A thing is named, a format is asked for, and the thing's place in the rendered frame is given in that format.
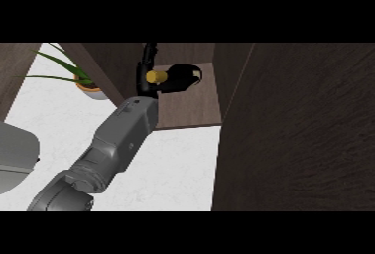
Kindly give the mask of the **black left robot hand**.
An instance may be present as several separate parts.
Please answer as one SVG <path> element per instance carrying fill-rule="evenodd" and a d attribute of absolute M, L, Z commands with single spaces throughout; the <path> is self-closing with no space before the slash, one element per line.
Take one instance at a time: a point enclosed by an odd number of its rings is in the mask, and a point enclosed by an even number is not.
<path fill-rule="evenodd" d="M 139 96 L 158 98 L 156 85 L 147 81 L 147 74 L 154 69 L 154 58 L 157 54 L 157 44 L 148 43 L 144 47 L 144 55 L 136 67 L 136 91 Z"/>

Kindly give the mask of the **dark wooden cabinet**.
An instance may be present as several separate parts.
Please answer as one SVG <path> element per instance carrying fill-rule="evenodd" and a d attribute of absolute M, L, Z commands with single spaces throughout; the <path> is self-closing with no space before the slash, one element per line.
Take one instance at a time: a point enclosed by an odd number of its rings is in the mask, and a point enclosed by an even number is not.
<path fill-rule="evenodd" d="M 136 65 L 142 43 L 64 43 L 70 57 L 119 105 L 136 95 Z M 160 130 L 218 126 L 225 123 L 251 55 L 250 43 L 160 43 L 156 68 L 194 64 L 203 82 L 187 91 L 158 96 Z"/>

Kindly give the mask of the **dark wooden cabinet door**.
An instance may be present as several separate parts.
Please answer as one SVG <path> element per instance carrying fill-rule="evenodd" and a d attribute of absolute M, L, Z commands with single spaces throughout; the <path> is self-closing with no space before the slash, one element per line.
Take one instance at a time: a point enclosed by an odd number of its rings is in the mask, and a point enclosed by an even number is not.
<path fill-rule="evenodd" d="M 375 211 L 375 44 L 254 45 L 213 208 Z"/>
<path fill-rule="evenodd" d="M 11 107 L 29 74 L 40 43 L 0 43 L 0 121 Z"/>

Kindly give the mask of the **green plant in pale pot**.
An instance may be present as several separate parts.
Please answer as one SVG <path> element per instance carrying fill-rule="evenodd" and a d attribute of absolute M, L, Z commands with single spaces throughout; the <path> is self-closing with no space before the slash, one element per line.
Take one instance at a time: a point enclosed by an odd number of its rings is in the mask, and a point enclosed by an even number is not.
<path fill-rule="evenodd" d="M 61 49 L 58 46 L 51 44 L 51 46 L 65 55 L 65 57 L 70 59 L 70 63 L 64 61 L 62 59 L 57 58 L 55 56 L 43 53 L 40 50 L 31 50 L 31 52 L 39 56 L 46 58 L 49 61 L 52 61 L 55 64 L 58 64 L 74 76 L 73 78 L 52 76 L 52 75 L 17 75 L 17 78 L 42 78 L 42 79 L 51 79 L 51 80 L 60 80 L 71 82 L 79 90 L 85 93 L 85 95 L 94 99 L 94 100 L 108 100 L 108 97 L 102 91 L 102 89 L 98 87 L 94 79 L 91 78 L 89 74 L 85 72 L 83 68 L 68 55 L 67 51 Z"/>

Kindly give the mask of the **grey rounded appliance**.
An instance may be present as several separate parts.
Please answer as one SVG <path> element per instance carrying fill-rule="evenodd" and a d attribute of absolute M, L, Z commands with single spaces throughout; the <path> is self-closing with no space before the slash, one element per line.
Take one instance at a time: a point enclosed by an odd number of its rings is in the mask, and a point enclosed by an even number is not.
<path fill-rule="evenodd" d="M 27 130 L 0 122 L 0 194 L 29 177 L 40 159 L 40 142 Z"/>

